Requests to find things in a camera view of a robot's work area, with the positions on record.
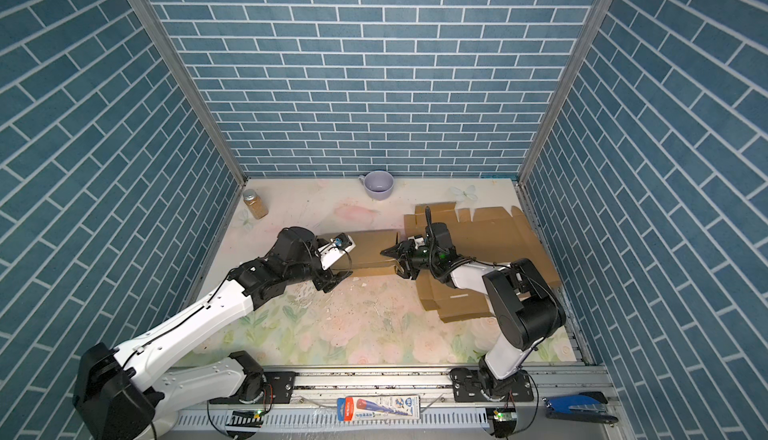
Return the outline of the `brown cardboard box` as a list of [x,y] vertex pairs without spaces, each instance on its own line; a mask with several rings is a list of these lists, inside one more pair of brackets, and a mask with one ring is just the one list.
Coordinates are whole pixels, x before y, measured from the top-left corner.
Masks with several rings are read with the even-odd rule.
[[381,254],[399,242],[398,230],[371,230],[348,232],[355,243],[350,257],[343,255],[332,266],[333,273],[351,271],[353,277],[394,275],[396,260]]
[[[552,260],[520,208],[506,210],[498,206],[470,211],[468,208],[458,209],[453,202],[418,205],[412,214],[404,216],[407,236],[425,233],[426,209],[431,210],[435,223],[447,225],[458,254],[498,264],[527,258],[550,287],[557,289],[561,286]],[[419,274],[416,288],[424,309],[435,311],[445,323],[491,315],[486,297],[470,290],[452,289],[435,280],[428,271]]]

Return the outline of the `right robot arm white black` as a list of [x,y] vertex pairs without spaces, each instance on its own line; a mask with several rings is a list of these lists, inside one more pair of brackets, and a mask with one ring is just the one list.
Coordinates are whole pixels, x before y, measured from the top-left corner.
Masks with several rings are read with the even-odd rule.
[[500,336],[479,361],[478,379],[487,390],[518,376],[530,354],[565,324],[561,302],[532,260],[500,264],[461,255],[442,222],[428,224],[423,236],[381,254],[396,260],[402,278],[414,280],[427,271],[453,289],[474,291],[490,301]]

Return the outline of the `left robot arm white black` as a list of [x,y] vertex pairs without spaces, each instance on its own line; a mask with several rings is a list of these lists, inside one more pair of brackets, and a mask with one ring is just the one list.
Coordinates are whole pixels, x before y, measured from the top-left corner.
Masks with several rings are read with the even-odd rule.
[[155,434],[156,422],[214,399],[268,405],[273,390],[263,367],[236,351],[202,367],[177,370],[178,360],[230,323],[310,281],[329,292],[349,272],[333,264],[355,243],[346,234],[320,239],[303,227],[282,229],[262,257],[231,269],[209,293],[178,314],[116,347],[98,343],[79,363],[73,405],[95,439]]

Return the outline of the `glass spice jar silver lid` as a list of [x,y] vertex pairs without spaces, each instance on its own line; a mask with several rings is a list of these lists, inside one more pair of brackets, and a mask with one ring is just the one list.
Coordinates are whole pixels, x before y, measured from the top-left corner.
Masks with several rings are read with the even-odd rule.
[[268,207],[264,204],[261,197],[253,189],[245,189],[242,192],[242,199],[247,209],[255,219],[262,219],[268,215]]

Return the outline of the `lavender ceramic mug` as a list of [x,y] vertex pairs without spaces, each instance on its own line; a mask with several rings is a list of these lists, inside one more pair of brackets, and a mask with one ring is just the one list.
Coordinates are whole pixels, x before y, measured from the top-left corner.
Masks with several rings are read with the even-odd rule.
[[361,182],[366,194],[376,201],[388,199],[394,189],[395,179],[387,171],[372,171],[365,175],[360,175],[358,180]]

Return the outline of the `blue red white packet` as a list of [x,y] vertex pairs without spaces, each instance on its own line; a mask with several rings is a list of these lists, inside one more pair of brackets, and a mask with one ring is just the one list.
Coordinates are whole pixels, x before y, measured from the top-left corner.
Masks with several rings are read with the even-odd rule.
[[420,399],[413,395],[347,396],[337,400],[336,415],[341,422],[418,420]]

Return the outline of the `blue black stapler tool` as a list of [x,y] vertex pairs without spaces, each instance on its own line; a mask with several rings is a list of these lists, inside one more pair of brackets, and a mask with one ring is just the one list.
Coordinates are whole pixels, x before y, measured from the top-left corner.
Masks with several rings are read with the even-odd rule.
[[607,412],[607,397],[600,391],[547,397],[545,415],[550,419],[614,425],[619,419]]

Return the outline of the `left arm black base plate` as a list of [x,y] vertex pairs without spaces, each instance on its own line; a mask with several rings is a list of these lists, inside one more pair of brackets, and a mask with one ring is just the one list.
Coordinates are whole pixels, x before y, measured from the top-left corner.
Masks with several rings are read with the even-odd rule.
[[228,397],[210,400],[212,404],[243,404],[270,407],[289,404],[293,395],[297,373],[294,371],[267,371],[249,374],[243,384]]

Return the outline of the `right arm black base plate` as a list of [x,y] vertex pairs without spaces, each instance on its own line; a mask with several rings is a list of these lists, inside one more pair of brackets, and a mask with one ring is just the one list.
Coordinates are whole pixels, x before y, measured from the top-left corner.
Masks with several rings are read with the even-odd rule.
[[457,367],[450,370],[448,377],[452,384],[454,401],[457,403],[512,403],[534,400],[532,384],[524,370],[499,380],[486,368]]

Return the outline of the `aluminium front rail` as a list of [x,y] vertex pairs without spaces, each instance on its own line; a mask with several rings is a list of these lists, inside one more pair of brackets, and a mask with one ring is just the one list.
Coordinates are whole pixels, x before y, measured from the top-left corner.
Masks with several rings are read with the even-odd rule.
[[[494,401],[457,403],[448,377],[461,366],[357,366],[270,367],[267,371],[297,373],[289,404],[270,407],[201,402],[156,422],[155,434],[138,439],[159,439],[169,432],[210,432],[216,439],[257,439],[266,434],[313,434],[372,431],[397,434],[401,430],[479,430],[488,438],[519,439],[528,434],[550,438],[561,432],[571,438],[630,439],[632,433],[616,390],[603,367],[568,364],[530,366],[531,402]],[[587,391],[600,391],[608,400],[607,412],[619,419],[614,425],[547,418],[544,399]],[[418,420],[341,422],[336,403],[347,396],[413,395],[420,399]]]

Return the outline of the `aluminium corner post left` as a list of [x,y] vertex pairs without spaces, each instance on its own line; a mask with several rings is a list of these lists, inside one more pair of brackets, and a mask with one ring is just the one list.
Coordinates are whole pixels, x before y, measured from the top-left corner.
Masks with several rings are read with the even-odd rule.
[[199,123],[212,140],[231,175],[238,185],[245,185],[247,182],[247,175],[244,173],[242,167],[235,158],[232,149],[224,139],[210,109],[185,67],[182,58],[166,32],[150,0],[127,1],[151,39],[153,45],[156,47],[162,60],[168,67],[170,73],[176,80],[185,99],[189,102],[192,110],[195,112]]

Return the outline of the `aluminium corner post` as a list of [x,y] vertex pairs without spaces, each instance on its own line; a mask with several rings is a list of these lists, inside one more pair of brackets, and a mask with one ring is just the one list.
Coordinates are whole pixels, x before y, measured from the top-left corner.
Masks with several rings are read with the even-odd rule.
[[247,175],[244,173],[242,167],[235,158],[232,149],[224,139],[210,109],[185,67],[182,58],[166,32],[150,0],[127,1],[151,39],[153,45],[156,47],[162,60],[168,67],[170,73],[176,80],[185,99],[189,102],[192,110],[195,112],[199,123],[212,140],[231,175],[238,185],[245,185],[247,182]]
[[595,0],[588,12],[579,37],[574,44],[573,52],[563,70],[558,86],[550,100],[544,116],[542,117],[542,122],[533,137],[532,144],[519,170],[518,183],[520,185],[526,184],[532,176],[535,164],[545,147],[550,133],[557,123],[558,115],[562,111],[568,94],[573,87],[579,70],[589,53],[612,1],[613,0]]

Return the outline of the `aluminium corner post right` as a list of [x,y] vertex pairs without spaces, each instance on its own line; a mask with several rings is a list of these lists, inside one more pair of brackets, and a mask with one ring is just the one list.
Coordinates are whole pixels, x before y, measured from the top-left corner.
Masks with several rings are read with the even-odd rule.
[[589,53],[612,1],[613,0],[595,0],[588,12],[579,37],[574,44],[573,52],[563,70],[558,86],[550,100],[544,116],[542,117],[542,122],[533,137],[532,144],[519,170],[518,183],[520,185],[526,184],[532,176],[535,164],[545,147],[550,133],[557,123],[558,115],[562,111],[568,94],[573,87],[579,70]]

